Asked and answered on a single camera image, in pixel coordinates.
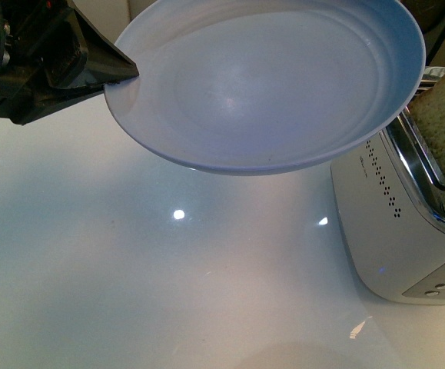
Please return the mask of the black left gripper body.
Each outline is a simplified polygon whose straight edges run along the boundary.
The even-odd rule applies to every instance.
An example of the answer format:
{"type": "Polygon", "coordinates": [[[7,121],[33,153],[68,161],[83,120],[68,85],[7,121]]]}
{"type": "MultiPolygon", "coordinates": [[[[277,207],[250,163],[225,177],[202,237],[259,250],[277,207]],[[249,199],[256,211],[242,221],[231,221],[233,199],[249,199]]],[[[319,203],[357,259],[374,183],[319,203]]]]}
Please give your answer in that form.
{"type": "Polygon", "coordinates": [[[68,1],[0,1],[0,115],[12,113],[10,81],[68,86],[74,35],[68,1]]]}

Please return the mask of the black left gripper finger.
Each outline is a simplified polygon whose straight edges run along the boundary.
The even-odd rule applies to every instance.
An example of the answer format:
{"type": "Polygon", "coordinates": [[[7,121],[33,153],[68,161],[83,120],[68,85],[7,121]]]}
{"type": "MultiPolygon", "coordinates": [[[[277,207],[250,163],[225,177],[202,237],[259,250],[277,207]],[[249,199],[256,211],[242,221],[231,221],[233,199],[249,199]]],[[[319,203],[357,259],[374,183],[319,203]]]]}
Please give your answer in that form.
{"type": "Polygon", "coordinates": [[[74,58],[68,86],[99,86],[137,78],[136,64],[103,36],[73,1],[68,23],[74,35],[74,58]]]}
{"type": "Polygon", "coordinates": [[[60,89],[52,88],[43,81],[10,81],[10,120],[17,125],[26,125],[100,95],[106,85],[108,82],[60,89]]]}

